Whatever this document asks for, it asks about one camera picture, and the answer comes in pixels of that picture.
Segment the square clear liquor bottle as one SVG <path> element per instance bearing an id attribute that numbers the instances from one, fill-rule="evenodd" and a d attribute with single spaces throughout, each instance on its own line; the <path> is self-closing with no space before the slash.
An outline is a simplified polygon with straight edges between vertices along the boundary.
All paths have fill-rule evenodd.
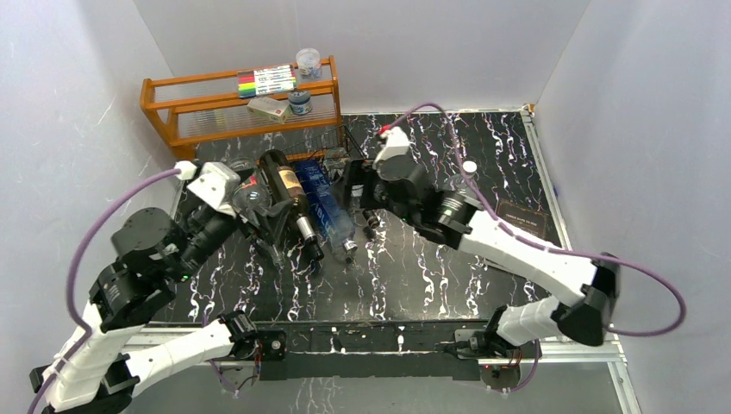
<path id="1" fill-rule="evenodd" d="M 352 159 L 353 158 L 350 153 L 343 147 L 331 148 L 325 152 L 325 157 L 322 160 L 322 166 L 324 167 L 324 171 L 331 182 L 330 192 L 336 203 L 348 214 L 355 216 L 360 213 L 365 219 L 366 226 L 370 229 L 376 229 L 380 226 L 380 219 L 372 210 L 364 210 L 360 206 L 361 199 L 353 200 L 352 202 L 341 202 L 340 179 L 344 172 L 346 163 Z"/>

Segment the clear bottle red label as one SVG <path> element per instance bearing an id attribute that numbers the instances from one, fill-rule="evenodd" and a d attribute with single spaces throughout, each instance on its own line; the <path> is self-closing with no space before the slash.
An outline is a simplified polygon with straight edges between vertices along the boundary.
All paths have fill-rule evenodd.
<path id="1" fill-rule="evenodd" d="M 282 236 L 279 243 L 267 243 L 260 239 L 252 224 L 244 217 L 242 210 L 245 207 L 244 198 L 262 198 L 265 206 L 273 205 L 270 187 L 265 180 L 264 174 L 257 167 L 257 164 L 248 158 L 231 160 L 228 166 L 241 178 L 241 183 L 236 187 L 231 196 L 231 203 L 236 211 L 236 216 L 247 223 L 252 230 L 252 235 L 247 238 L 260 254 L 265 255 L 275 267 L 283 266 L 281 254 Z"/>

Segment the blue water bottle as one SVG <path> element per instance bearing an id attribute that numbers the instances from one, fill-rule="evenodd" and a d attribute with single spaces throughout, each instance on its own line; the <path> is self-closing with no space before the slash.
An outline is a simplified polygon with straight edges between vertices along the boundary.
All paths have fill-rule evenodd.
<path id="1" fill-rule="evenodd" d="M 317 160 L 297 162 L 295 172 L 309 200 L 310 210 L 334 254 L 345 262 L 352 262 L 358 249 L 354 240 L 355 225 L 332 194 L 328 176 Z"/>

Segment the dark wine bottle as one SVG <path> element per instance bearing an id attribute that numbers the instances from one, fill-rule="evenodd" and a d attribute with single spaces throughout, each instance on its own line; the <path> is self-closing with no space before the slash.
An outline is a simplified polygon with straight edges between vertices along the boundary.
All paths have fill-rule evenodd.
<path id="1" fill-rule="evenodd" d="M 290 226 L 303 239 L 306 257 L 316 264 L 324 258 L 314 226 L 309 216 L 309 200 L 299 178 L 284 152 L 278 149 L 265 151 L 259 158 L 275 202 L 292 202 L 288 216 Z"/>

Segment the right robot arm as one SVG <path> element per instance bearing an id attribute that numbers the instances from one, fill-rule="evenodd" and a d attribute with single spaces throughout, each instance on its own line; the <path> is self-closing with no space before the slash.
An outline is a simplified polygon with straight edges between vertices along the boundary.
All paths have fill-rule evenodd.
<path id="1" fill-rule="evenodd" d="M 551 336 L 603 344 L 618 298 L 617 265 L 543 244 L 492 217 L 464 192 L 436 186 L 408 155 L 351 160 L 336 184 L 344 198 L 361 186 L 362 210 L 388 210 L 428 241 L 498 264 L 549 292 L 538 302 L 495 311 L 481 341 L 493 355 L 506 357 L 527 342 Z"/>

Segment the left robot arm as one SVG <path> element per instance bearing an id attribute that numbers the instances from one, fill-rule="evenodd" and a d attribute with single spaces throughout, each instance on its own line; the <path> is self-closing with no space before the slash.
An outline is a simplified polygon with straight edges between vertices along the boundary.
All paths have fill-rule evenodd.
<path id="1" fill-rule="evenodd" d="M 176 295 L 234 233 L 281 235 L 291 203 L 253 208 L 254 221 L 236 204 L 232 214 L 199 204 L 173 219 L 158 208 L 135 212 L 111 238 L 115 260 L 92 284 L 77 329 L 52 363 L 30 372 L 47 413 L 119 413 L 149 386 L 205 361 L 281 361 L 286 334 L 259 329 L 242 310 L 212 318 L 188 335 L 141 351 L 125 345 Z"/>

